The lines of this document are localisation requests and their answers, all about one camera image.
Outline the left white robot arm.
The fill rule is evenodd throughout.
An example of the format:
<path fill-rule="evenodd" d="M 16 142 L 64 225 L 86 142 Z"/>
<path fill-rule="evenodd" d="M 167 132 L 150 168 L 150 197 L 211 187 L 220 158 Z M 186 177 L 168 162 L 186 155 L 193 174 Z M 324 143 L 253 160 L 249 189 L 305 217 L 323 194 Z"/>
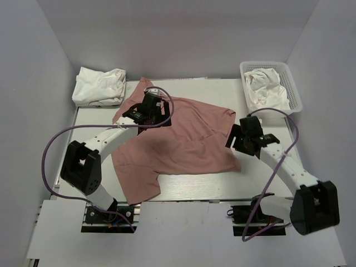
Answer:
<path fill-rule="evenodd" d="M 142 102 L 132 105 L 113 124 L 95 137 L 72 141 L 66 150 L 60 177 L 97 208 L 106 222 L 117 217 L 117 201 L 102 185 L 102 163 L 111 153 L 150 128 L 171 126 L 170 103 L 158 87 L 144 90 Z"/>

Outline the pink t-shirt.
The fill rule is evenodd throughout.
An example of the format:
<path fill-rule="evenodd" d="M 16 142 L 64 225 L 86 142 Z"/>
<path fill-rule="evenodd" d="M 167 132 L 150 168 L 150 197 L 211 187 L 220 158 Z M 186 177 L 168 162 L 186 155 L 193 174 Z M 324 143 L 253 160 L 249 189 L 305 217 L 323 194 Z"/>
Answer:
<path fill-rule="evenodd" d="M 139 204 L 161 193 L 158 176 L 201 175 L 241 170 L 227 148 L 236 113 L 232 109 L 172 95 L 171 126 L 149 128 L 112 154 L 127 202 Z"/>

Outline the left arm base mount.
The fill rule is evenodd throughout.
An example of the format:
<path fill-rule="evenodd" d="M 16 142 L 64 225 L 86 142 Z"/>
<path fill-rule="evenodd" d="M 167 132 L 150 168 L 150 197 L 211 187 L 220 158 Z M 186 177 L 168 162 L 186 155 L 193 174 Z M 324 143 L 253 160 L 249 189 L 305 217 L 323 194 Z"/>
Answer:
<path fill-rule="evenodd" d="M 122 214 L 132 225 L 137 228 L 139 222 L 140 205 L 129 206 L 119 203 L 117 212 Z M 82 220 L 82 233 L 105 233 L 105 234 L 133 234 L 130 225 L 120 215 L 104 214 L 93 206 L 87 204 Z"/>

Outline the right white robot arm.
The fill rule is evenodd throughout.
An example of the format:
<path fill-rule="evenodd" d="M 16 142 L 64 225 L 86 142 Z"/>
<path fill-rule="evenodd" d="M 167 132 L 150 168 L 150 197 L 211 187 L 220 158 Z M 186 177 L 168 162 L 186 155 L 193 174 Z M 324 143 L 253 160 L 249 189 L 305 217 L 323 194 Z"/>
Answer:
<path fill-rule="evenodd" d="M 231 128 L 225 145 L 255 156 L 269 166 L 291 192 L 278 197 L 263 189 L 253 197 L 247 223 L 263 222 L 269 217 L 290 223 L 301 235 L 307 235 L 340 223 L 338 193 L 331 181 L 320 181 L 288 156 L 273 134 L 265 134 L 256 116 L 242 118 Z"/>

